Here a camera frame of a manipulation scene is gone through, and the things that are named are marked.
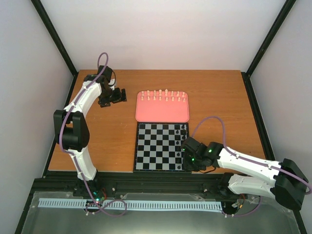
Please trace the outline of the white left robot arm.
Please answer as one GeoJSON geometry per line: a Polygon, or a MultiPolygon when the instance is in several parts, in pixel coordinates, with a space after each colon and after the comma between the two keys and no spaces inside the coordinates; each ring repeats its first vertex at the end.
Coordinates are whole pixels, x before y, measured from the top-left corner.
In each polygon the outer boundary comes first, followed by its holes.
{"type": "Polygon", "coordinates": [[[102,108],[127,101],[125,89],[116,87],[115,72],[108,66],[101,65],[97,74],[87,75],[73,101],[53,114],[55,141],[71,157],[78,178],[87,181],[84,190],[90,196],[101,192],[88,150],[90,132],[85,119],[95,100],[102,108]]]}

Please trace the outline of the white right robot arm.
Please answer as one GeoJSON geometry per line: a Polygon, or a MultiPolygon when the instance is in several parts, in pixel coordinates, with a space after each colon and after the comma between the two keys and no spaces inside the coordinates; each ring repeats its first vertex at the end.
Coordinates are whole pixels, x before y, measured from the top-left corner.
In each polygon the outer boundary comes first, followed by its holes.
{"type": "Polygon", "coordinates": [[[181,145],[184,168],[201,171],[214,168],[231,169],[241,175],[228,176],[225,185],[233,194],[251,194],[275,199],[290,210],[301,210],[308,188],[308,179],[290,159],[282,162],[256,158],[235,151],[217,142],[209,145],[192,137],[181,145]]]}

